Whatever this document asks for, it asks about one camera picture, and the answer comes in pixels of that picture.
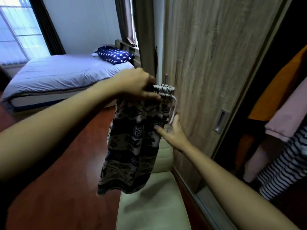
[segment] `blue star-patterned pillow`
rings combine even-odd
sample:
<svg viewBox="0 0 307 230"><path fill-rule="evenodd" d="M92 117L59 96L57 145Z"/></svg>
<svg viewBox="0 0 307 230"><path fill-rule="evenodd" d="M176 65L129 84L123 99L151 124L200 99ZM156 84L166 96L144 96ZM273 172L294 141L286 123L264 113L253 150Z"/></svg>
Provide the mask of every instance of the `blue star-patterned pillow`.
<svg viewBox="0 0 307 230"><path fill-rule="evenodd" d="M101 59L108 61L113 65L125 63L133 60L134 58L133 54L111 46L103 46L98 48L97 54Z"/></svg>

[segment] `red-brown floor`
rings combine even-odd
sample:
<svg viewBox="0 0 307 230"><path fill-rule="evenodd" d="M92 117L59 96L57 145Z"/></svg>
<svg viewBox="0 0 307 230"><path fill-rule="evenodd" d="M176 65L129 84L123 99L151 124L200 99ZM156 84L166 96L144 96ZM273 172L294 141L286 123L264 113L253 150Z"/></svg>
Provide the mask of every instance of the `red-brown floor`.
<svg viewBox="0 0 307 230"><path fill-rule="evenodd" d="M102 110L76 137L64 154L15 199L7 228L115 229L120 191L96 195L106 137L114 108ZM14 123L0 106L0 131ZM208 229L186 190L180 186L192 229Z"/></svg>

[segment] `bed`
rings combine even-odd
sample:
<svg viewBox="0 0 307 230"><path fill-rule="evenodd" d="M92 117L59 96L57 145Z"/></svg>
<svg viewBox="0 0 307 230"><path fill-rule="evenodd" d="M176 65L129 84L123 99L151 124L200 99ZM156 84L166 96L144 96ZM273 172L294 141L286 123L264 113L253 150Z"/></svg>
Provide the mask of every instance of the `bed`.
<svg viewBox="0 0 307 230"><path fill-rule="evenodd" d="M23 119L108 79L123 69L139 67L138 49L120 40L115 46L135 55L132 63L118 65L89 55L56 55L29 61L10 81L1 102L17 119Z"/></svg>

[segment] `cream leather chair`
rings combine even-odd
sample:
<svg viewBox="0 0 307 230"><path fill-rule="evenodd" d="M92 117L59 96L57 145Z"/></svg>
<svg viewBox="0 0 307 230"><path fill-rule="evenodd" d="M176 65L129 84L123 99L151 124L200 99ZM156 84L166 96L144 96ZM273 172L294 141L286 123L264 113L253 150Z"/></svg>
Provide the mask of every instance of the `cream leather chair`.
<svg viewBox="0 0 307 230"><path fill-rule="evenodd" d="M161 139L152 174L133 194L121 192L116 230L190 230L190 222L173 174L173 148Z"/></svg>

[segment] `bed headboard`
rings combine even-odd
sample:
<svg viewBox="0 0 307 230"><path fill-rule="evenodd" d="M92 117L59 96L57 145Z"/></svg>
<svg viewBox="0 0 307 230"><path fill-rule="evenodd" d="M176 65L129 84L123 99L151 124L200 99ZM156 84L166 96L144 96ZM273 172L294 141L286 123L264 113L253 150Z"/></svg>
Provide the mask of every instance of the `bed headboard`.
<svg viewBox="0 0 307 230"><path fill-rule="evenodd" d="M118 49L122 49L127 51L128 53L131 53L134 55L134 59L133 59L133 66L135 68L139 68L141 66L141 60L140 60L140 51L138 50L137 47L133 47L125 42L122 42L121 40L117 39L115 40L115 46Z"/></svg>

